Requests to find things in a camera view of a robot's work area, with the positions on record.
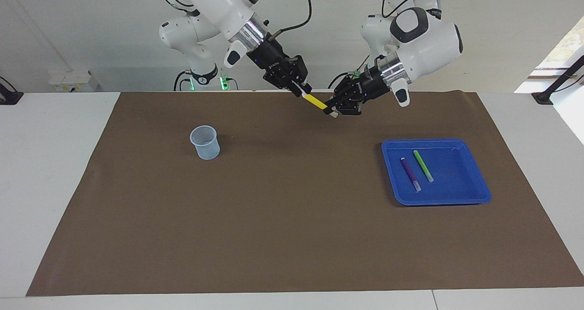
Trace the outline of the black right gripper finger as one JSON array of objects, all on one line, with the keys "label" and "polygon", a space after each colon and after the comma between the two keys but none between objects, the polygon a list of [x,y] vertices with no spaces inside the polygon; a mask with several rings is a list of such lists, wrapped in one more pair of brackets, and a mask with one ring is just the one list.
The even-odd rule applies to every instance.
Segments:
[{"label": "black right gripper finger", "polygon": [[292,58],[292,77],[296,85],[305,94],[310,94],[312,92],[312,87],[308,83],[308,68],[305,65],[304,59],[301,55],[296,55]]},{"label": "black right gripper finger", "polygon": [[297,75],[275,75],[274,80],[277,88],[288,90],[296,97],[300,97],[301,92],[304,91],[302,86],[305,78],[303,77],[298,77]]}]

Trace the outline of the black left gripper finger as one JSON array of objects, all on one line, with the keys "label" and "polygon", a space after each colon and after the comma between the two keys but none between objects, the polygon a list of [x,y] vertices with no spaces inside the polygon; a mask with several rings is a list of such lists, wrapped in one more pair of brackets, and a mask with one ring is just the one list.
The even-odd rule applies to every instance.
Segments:
[{"label": "black left gripper finger", "polygon": [[340,98],[331,98],[325,102],[323,112],[326,115],[338,117],[338,115],[361,115],[361,107],[364,104],[363,99],[345,99],[341,101]]},{"label": "black left gripper finger", "polygon": [[362,100],[359,79],[342,79],[334,88],[334,102],[358,102]]}]

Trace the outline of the yellow pen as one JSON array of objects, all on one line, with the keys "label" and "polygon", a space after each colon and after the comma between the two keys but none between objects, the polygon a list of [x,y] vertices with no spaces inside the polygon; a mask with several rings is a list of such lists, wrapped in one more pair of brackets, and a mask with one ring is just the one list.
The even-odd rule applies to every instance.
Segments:
[{"label": "yellow pen", "polygon": [[324,102],[313,96],[312,94],[308,94],[304,91],[301,92],[301,97],[305,99],[307,102],[311,103],[313,106],[317,107],[321,110],[324,114],[329,115],[330,117],[337,118],[338,113],[328,107]]}]

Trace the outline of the purple pen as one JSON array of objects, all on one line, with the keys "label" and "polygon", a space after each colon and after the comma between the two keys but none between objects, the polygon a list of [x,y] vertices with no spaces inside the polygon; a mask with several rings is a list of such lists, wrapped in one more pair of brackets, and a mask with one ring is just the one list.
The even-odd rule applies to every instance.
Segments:
[{"label": "purple pen", "polygon": [[411,184],[413,185],[413,187],[415,188],[416,192],[420,192],[421,186],[417,180],[417,177],[415,176],[415,173],[413,172],[413,170],[411,169],[410,164],[408,163],[406,158],[401,158],[400,159],[401,165],[404,169],[404,171],[407,174],[408,179],[410,180]]}]

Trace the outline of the green pen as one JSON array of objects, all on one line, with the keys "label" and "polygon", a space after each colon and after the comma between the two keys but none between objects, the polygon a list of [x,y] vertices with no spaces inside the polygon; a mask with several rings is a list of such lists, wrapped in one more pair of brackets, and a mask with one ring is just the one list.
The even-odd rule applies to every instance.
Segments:
[{"label": "green pen", "polygon": [[418,165],[421,167],[423,173],[425,174],[426,179],[431,183],[434,182],[434,177],[432,176],[432,173],[430,173],[430,170],[428,168],[428,166],[426,165],[425,161],[423,160],[421,154],[419,153],[418,150],[413,150],[413,155],[415,156]]}]

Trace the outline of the clear plastic cup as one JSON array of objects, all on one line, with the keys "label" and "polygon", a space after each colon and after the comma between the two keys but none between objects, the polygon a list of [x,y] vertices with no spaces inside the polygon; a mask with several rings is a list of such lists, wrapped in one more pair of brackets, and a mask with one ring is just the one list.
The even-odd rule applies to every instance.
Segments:
[{"label": "clear plastic cup", "polygon": [[217,131],[211,126],[201,125],[196,127],[190,133],[189,140],[196,149],[199,158],[203,160],[217,158],[221,152]]}]

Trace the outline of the blue plastic tray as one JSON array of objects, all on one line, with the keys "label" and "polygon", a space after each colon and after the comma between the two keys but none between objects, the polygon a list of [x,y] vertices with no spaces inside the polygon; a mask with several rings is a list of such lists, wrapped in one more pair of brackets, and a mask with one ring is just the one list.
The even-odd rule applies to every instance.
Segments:
[{"label": "blue plastic tray", "polygon": [[[429,182],[413,155],[418,150],[434,177]],[[469,146],[460,139],[388,139],[381,151],[396,200],[404,206],[477,205],[492,196]],[[421,186],[416,192],[400,162],[406,158]]]}]

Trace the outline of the brown table mat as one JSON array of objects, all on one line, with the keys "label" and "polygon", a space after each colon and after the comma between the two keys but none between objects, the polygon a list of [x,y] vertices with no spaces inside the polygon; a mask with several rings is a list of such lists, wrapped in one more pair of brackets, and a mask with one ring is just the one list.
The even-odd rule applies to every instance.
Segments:
[{"label": "brown table mat", "polygon": [[[216,129],[203,160],[193,129]],[[405,207],[381,144],[457,138],[492,194]],[[584,286],[475,93],[330,118],[289,93],[124,93],[28,296]]]}]

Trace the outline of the black clamp stand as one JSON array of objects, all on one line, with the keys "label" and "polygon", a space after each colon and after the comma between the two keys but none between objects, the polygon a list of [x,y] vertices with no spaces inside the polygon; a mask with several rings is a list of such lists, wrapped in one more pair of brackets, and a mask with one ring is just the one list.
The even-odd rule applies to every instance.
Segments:
[{"label": "black clamp stand", "polygon": [[584,67],[584,55],[581,55],[571,66],[569,66],[562,75],[560,75],[553,83],[551,83],[543,92],[532,93],[534,100],[540,105],[552,106],[553,102],[550,100],[553,93],[559,92],[569,86],[563,87],[563,84],[571,79],[578,70]]}]

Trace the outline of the white power socket box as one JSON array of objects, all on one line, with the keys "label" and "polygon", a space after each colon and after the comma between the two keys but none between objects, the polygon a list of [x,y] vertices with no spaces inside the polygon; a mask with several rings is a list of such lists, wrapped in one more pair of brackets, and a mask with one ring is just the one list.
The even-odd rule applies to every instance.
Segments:
[{"label": "white power socket box", "polygon": [[93,93],[99,88],[97,79],[86,70],[50,72],[48,85],[52,91],[62,93]]}]

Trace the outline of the bright window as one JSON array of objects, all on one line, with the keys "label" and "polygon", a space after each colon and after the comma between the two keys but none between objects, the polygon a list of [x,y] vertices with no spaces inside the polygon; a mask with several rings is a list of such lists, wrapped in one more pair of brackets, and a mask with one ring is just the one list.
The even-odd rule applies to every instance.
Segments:
[{"label": "bright window", "polygon": [[532,71],[532,77],[553,77],[567,70],[583,52],[584,17],[567,32],[560,42]]}]

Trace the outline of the black table clamp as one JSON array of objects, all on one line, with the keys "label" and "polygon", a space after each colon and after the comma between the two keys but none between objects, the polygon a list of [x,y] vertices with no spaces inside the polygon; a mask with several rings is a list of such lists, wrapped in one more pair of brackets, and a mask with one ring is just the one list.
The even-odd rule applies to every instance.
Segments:
[{"label": "black table clamp", "polygon": [[20,92],[6,78],[0,76],[0,105],[13,106],[21,100],[24,93]]}]

